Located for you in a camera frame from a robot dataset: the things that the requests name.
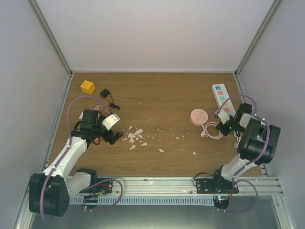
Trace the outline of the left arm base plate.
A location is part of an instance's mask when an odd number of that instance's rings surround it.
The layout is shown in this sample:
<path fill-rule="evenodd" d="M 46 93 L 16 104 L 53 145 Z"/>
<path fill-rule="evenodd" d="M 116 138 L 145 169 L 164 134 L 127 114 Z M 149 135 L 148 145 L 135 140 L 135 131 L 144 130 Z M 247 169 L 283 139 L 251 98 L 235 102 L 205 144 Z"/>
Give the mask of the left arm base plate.
<path fill-rule="evenodd" d="M 82 190 L 80 193 L 82 194 L 93 194 L 94 196 L 106 195 L 112 193 L 112 185 L 113 181 L 103 181 L 102 183 L 87 189 Z"/>

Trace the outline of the pink round power socket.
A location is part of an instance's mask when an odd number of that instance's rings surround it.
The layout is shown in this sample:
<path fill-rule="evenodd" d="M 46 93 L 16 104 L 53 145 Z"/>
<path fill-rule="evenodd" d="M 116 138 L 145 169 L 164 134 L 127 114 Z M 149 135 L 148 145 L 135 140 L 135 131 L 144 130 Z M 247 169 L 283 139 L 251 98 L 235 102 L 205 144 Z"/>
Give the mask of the pink round power socket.
<path fill-rule="evenodd" d="M 195 126 L 202 126 L 208 121 L 208 113 L 200 108 L 196 108 L 190 113 L 190 121 Z"/>

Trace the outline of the black power adapter plug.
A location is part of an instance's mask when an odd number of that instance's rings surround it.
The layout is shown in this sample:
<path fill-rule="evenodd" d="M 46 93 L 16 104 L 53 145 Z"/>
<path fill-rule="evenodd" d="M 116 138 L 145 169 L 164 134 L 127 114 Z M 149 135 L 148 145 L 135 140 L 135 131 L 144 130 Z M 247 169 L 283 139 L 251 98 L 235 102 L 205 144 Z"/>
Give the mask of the black power adapter plug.
<path fill-rule="evenodd" d="M 110 94 L 110 91 L 107 90 L 107 89 L 103 89 L 103 90 L 100 92 L 100 96 L 101 96 L 102 98 L 106 98 L 109 94 Z"/>

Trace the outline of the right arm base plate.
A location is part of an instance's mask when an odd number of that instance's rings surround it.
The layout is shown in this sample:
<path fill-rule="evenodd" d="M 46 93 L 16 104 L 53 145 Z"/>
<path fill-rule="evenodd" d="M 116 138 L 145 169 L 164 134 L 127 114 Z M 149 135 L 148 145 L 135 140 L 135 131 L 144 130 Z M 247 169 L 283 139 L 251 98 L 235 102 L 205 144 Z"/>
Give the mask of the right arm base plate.
<path fill-rule="evenodd" d="M 196 178 L 195 187 L 198 194 L 238 194 L 239 189 L 233 187 L 231 181 L 226 179 Z"/>

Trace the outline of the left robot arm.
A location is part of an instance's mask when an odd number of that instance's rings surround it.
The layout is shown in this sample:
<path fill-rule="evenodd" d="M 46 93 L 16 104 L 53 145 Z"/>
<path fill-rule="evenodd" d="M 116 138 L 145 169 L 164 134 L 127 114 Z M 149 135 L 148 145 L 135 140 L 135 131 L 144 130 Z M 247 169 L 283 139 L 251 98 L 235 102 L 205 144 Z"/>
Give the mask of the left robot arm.
<path fill-rule="evenodd" d="M 111 145 L 123 136 L 112 128 L 120 122 L 117 114 L 104 116 L 100 111 L 86 109 L 70 132 L 66 145 L 56 159 L 40 174 L 34 173 L 29 180 L 29 210 L 46 215 L 63 216 L 70 199 L 82 191 L 92 193 L 98 188 L 97 174 L 92 169 L 79 169 L 69 177 L 80 156 L 91 144 L 103 140 Z"/>

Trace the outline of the yellow cube socket adapter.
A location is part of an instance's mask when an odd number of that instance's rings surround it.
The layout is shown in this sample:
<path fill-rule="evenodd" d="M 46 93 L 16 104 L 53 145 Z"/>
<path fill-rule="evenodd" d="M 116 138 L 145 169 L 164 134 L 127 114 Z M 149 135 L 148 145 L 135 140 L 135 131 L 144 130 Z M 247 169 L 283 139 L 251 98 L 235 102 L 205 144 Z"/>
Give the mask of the yellow cube socket adapter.
<path fill-rule="evenodd" d="M 95 85 L 93 82 L 87 81 L 85 80 L 81 86 L 80 86 L 81 90 L 83 93 L 85 94 L 89 94 L 92 95 L 93 92 L 95 91 Z"/>

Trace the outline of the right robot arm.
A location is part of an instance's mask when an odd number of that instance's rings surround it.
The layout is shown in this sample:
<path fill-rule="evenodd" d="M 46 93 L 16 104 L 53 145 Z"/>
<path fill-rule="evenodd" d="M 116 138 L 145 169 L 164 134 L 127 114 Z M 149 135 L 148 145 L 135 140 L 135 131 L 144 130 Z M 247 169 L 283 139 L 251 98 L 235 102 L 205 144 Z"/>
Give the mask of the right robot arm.
<path fill-rule="evenodd" d="M 253 115 L 252 105 L 247 103 L 240 104 L 235 115 L 221 121 L 216 129 L 224 136 L 234 132 L 240 137 L 237 155 L 214 172 L 211 188 L 216 193 L 230 191 L 243 173 L 263 163 L 270 163 L 281 132 L 281 128 Z"/>

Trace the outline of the white power strip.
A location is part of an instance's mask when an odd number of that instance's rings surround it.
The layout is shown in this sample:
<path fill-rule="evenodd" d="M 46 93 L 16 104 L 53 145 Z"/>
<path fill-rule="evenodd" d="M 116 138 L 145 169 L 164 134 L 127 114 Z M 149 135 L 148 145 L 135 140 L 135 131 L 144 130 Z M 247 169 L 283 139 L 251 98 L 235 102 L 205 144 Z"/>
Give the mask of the white power strip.
<path fill-rule="evenodd" d="M 226 101 L 226 99 L 229 98 L 228 91 L 223 83 L 221 84 L 213 84 L 212 85 L 212 92 L 214 94 L 216 103 L 218 107 L 220 108 L 221 105 Z M 231 101 L 228 101 L 225 103 L 225 105 L 222 107 L 222 110 L 227 112 L 229 116 L 234 117 L 235 116 L 235 108 L 233 106 L 233 103 Z"/>

